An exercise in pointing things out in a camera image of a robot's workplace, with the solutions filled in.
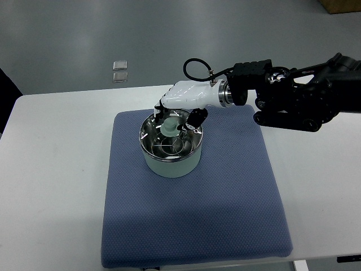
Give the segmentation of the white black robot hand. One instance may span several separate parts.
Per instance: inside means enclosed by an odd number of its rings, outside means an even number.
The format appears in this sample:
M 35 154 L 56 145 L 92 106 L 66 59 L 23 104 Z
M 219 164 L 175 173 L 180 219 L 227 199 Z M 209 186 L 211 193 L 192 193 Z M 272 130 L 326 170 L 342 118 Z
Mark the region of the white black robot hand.
M 207 106 L 229 107 L 233 100 L 226 80 L 215 82 L 179 81 L 174 84 L 154 107 L 154 118 L 159 121 L 171 110 L 191 110 L 178 130 L 198 129 L 208 116 Z

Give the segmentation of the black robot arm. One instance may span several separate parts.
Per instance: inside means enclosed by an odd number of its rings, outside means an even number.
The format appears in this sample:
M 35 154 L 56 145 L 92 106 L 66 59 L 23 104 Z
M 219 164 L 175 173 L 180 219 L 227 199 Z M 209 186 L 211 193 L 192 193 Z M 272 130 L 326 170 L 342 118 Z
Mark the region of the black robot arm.
M 243 106 L 255 90 L 253 119 L 261 126 L 316 132 L 340 112 L 360 112 L 360 61 L 340 53 L 302 69 L 270 59 L 236 63 L 226 77 L 228 103 Z

